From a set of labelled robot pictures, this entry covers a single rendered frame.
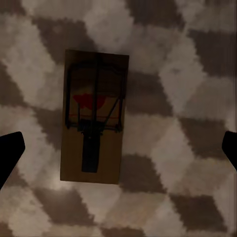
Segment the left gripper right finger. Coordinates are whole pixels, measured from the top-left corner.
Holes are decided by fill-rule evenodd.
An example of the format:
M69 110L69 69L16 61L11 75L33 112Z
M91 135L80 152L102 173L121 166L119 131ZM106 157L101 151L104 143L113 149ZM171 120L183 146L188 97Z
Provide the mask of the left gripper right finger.
M237 133L231 131L225 133L222 150L237 170Z

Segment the mousetrap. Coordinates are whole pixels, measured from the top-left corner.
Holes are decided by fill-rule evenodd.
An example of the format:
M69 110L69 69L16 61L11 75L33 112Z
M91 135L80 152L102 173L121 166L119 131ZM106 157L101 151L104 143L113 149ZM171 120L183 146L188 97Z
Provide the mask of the mousetrap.
M128 63L65 50L60 181L118 185Z

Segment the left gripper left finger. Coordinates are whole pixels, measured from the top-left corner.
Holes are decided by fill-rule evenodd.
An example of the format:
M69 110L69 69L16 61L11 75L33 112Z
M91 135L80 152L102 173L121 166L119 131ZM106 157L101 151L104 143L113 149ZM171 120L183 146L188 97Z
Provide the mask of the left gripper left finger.
M0 189L25 151L20 131L0 137Z

